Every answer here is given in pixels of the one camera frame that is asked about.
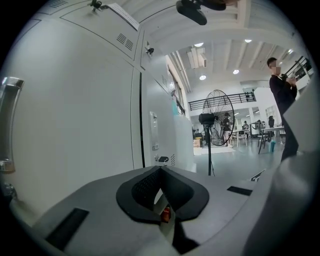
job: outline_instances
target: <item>white cabinet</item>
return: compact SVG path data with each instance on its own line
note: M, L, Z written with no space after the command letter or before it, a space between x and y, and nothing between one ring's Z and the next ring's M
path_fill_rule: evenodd
M152 55L147 53L147 50L150 48L154 49ZM141 67L148 71L159 83L159 85L161 85L162 88L169 93L166 57L162 54L157 44L154 43L150 36L146 33L144 33L143 37Z
M1 77L24 86L12 130L16 171L2 177L35 218L81 186L134 168L133 69L54 20L40 21L8 55Z
M61 19L87 29L135 58L139 32L111 9L93 12L88 6L76 9Z
M148 73L142 73L142 128L145 166L162 165L155 161L155 155L168 157L168 166L175 166L176 137L171 97ZM158 149L152 147L150 112L156 114Z

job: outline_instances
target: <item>black mount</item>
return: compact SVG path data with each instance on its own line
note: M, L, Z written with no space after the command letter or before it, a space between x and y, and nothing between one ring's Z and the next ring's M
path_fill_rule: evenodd
M212 125L211 124L205 124L204 127L204 132L205 132L205 139L206 139L206 143L208 145L208 160L209 160L209 168L208 168L208 174L209 176L211 176L211 140L210 140L210 127Z

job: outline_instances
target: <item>security camera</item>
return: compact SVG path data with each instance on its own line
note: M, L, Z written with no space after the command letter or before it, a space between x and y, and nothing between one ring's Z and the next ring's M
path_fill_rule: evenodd
M207 18L201 10L201 6L205 6L209 9L216 11L224 11L226 4L223 1L215 0L180 0L175 4L178 13L193 20L199 25L206 25Z

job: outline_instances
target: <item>railing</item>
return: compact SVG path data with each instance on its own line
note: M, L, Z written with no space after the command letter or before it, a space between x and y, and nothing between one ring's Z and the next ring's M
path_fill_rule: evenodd
M310 78L311 75L313 74L313 73L311 73L311 69L312 69L312 67L311 67L310 61L305 57L301 57L285 73L285 75L287 77L291 77L293 75L295 77L295 79L297 81L299 81L301 78L303 78L306 75L309 76L309 78Z
M204 107L204 104L207 107L217 107L221 104L228 104L228 98L230 99L232 104L236 103L246 103L246 102L256 102L256 97L253 92L245 92L238 94L231 94L226 96L219 96L208 99L200 99L196 101L189 102L190 111L192 110L200 110Z

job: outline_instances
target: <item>silver handle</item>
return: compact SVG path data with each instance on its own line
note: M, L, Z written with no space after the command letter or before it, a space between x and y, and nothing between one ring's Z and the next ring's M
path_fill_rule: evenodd
M0 85L0 173L15 171L12 153L12 126L24 81L5 77Z

